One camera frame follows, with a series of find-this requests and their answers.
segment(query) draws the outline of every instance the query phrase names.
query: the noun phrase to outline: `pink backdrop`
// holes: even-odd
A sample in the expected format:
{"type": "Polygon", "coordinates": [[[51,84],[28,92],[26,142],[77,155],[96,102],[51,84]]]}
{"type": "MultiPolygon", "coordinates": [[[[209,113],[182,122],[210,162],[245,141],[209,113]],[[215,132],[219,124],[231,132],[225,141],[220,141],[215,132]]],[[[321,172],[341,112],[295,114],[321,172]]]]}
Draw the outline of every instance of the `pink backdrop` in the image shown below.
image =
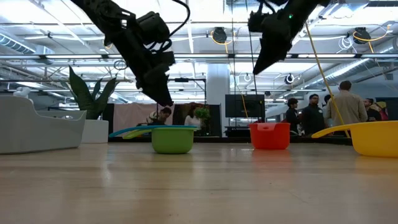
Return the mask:
{"type": "MultiPolygon", "coordinates": [[[[172,125],[174,105],[170,107],[172,114],[167,118],[166,125],[172,125]]],[[[113,130],[119,131],[137,126],[139,123],[146,123],[146,118],[153,111],[156,111],[155,104],[115,104],[113,112],[113,130]]]]}

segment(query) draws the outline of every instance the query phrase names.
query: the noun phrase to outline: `green plant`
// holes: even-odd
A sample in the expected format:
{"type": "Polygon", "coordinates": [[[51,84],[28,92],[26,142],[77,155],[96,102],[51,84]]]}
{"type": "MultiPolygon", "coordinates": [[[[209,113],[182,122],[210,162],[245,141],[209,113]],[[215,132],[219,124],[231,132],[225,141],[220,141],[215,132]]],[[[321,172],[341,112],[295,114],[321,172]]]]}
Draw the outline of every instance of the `green plant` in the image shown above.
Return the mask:
{"type": "Polygon", "coordinates": [[[94,90],[90,94],[87,84],[73,71],[69,66],[69,82],[70,87],[65,82],[62,86],[68,88],[77,102],[80,110],[87,111],[86,119],[98,119],[108,104],[108,99],[116,88],[116,78],[111,79],[105,85],[101,94],[101,81],[95,83],[94,90]]]}
{"type": "Polygon", "coordinates": [[[195,116],[200,119],[209,119],[210,111],[207,108],[197,108],[195,110],[195,116]]]}

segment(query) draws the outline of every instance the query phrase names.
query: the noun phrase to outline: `green bowl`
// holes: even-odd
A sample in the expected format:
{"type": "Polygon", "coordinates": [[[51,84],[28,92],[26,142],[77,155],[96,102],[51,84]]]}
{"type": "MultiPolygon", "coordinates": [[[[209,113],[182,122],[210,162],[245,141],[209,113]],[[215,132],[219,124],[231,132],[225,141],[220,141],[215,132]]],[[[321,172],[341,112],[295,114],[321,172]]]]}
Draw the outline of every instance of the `green bowl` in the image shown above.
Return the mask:
{"type": "Polygon", "coordinates": [[[184,154],[193,146],[196,128],[155,128],[152,130],[152,147],[160,154],[184,154]]]}

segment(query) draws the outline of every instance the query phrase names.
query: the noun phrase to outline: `white pillar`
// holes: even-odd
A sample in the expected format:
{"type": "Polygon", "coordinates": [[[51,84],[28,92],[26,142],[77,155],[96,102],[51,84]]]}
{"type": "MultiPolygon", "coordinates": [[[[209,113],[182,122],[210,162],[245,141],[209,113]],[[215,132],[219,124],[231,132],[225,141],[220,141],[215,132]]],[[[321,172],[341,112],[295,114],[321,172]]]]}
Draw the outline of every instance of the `white pillar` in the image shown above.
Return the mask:
{"type": "Polygon", "coordinates": [[[225,95],[229,94],[228,64],[208,64],[206,84],[207,103],[221,105],[221,131],[225,136],[225,126],[228,125],[228,118],[225,117],[225,95]]]}

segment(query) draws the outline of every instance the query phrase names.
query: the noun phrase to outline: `blue plate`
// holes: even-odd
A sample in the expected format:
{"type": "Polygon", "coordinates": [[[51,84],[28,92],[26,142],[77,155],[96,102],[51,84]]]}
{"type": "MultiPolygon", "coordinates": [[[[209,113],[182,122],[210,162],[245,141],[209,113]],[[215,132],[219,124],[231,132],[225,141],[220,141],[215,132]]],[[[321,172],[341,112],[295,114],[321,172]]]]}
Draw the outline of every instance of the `blue plate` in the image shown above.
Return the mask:
{"type": "Polygon", "coordinates": [[[116,131],[109,135],[110,138],[116,137],[120,134],[126,133],[128,131],[133,130],[148,130],[148,129],[155,129],[155,128],[197,128],[196,126],[185,126],[185,125],[148,125],[148,126],[138,126],[132,128],[126,128],[120,131],[116,131]]]}

